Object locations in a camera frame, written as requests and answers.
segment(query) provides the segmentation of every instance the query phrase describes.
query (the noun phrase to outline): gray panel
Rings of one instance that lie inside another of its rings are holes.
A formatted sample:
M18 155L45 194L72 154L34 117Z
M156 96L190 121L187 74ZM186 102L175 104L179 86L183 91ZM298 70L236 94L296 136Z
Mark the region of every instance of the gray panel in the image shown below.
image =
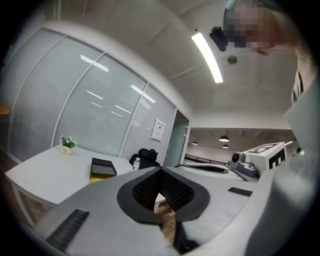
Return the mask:
M12 113L11 153L25 161L51 147L60 110L68 93L101 53L70 38L58 42L25 81Z
M117 201L118 191L124 183L151 170L153 167L85 186L42 218L36 224L35 232L47 239L74 209L82 209L90 214L66 249L67 255L178 256L159 226L133 221Z
M142 97L124 142L121 157L129 160L140 149L154 149L158 152L156 161L161 163L175 120L176 107L152 86L148 86L145 93L154 99L155 103ZM161 142L151 139L156 118L166 124Z
M72 135L79 147L118 156L141 96L131 86L143 91L146 82L107 56L97 63L67 101L54 146L59 144L61 135Z

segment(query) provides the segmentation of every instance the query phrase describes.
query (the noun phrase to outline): office room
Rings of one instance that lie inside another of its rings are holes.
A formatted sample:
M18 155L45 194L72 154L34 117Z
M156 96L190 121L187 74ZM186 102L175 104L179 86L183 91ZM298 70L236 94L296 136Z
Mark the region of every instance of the office room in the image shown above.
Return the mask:
M274 255L314 209L318 64L276 1L46 0L14 35L1 184L39 252Z

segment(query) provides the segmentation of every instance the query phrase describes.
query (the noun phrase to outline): ceiling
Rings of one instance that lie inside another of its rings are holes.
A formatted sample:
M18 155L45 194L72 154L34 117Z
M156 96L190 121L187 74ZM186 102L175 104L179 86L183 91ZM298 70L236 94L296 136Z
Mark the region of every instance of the ceiling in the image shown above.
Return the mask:
M219 141L222 135L228 136L229 142ZM294 140L295 136L291 130L192 128L189 135L190 144L196 141L199 146L218 149L227 144L230 150L239 152L253 149L263 144L287 143Z
M221 26L227 0L63 0L56 17L108 34L157 68L194 111L286 111L297 60L284 48L261 56L250 48L218 50L209 38ZM201 32L224 82L212 74L191 36ZM227 58L235 55L237 63Z

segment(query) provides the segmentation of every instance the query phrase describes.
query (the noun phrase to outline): white desk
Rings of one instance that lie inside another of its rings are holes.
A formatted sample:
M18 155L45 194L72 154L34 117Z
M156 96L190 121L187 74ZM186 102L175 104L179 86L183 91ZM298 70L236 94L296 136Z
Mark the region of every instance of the white desk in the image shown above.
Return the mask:
M132 165L125 158L96 153L80 147L74 148L72 155L66 155L61 153L61 145L58 145L5 173L12 183L19 206L32 227L35 218L21 193L44 205L55 207L91 183L92 158L112 161L117 176L133 171ZM162 195L158 195L155 204L164 200Z

